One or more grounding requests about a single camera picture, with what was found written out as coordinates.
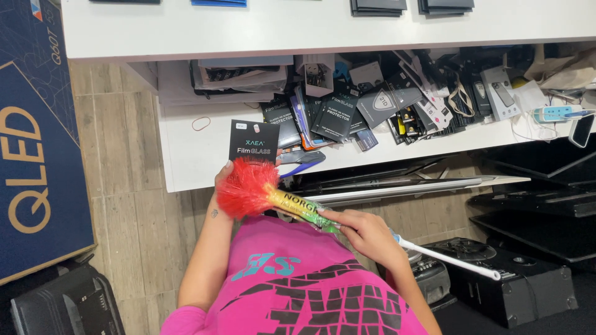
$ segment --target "pink t-shirt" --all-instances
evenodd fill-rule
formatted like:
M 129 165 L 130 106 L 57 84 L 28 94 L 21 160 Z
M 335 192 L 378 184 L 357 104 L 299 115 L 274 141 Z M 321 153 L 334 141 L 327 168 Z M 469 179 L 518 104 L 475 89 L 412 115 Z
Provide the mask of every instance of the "pink t-shirt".
M 208 312 L 172 312 L 161 335 L 427 334 L 414 311 L 333 234 L 258 216 L 230 247 Z

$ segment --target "white box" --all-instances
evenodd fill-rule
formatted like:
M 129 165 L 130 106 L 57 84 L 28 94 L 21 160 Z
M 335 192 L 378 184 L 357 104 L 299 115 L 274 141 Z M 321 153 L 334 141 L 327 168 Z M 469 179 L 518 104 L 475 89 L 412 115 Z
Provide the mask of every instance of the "white box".
M 513 88 L 504 67 L 498 66 L 480 72 L 485 85 L 492 113 L 497 121 L 505 120 L 522 111 L 514 99 Z
M 304 74 L 306 80 L 306 66 L 308 64 L 322 64 L 325 80 L 321 87 L 306 84 L 306 95 L 320 98 L 333 92 L 333 71 L 335 71 L 335 54 L 296 55 L 296 72 Z

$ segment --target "red duster bristles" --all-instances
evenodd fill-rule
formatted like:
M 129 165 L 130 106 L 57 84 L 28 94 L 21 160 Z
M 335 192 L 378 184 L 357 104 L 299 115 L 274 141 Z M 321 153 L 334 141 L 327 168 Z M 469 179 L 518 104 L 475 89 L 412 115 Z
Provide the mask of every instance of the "red duster bristles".
M 278 171 L 275 165 L 263 160 L 239 157 L 234 160 L 234 170 L 216 185 L 219 207 L 231 218 L 259 215 L 272 209 L 267 201 L 266 184 L 277 188 Z

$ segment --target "power strip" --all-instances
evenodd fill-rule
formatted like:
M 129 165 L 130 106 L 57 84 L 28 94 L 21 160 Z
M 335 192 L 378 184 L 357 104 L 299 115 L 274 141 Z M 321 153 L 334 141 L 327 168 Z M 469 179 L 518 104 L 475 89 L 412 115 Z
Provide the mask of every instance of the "power strip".
M 549 106 L 543 108 L 534 109 L 534 119 L 538 123 L 549 123 L 549 122 L 561 122 L 570 120 L 565 115 L 581 111 L 583 108 L 580 105 L 567 105 L 567 106 Z

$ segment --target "person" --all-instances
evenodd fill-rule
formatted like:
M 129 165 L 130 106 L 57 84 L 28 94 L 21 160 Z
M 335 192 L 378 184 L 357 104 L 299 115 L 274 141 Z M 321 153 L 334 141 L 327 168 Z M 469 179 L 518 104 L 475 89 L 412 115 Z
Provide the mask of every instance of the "person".
M 234 168 L 228 161 L 215 183 Z M 216 194 L 161 335 L 430 334 L 441 330 L 408 256 L 379 216 L 325 209 L 354 249 L 383 265 L 396 290 L 366 270 L 334 234 L 260 215 L 234 241 Z

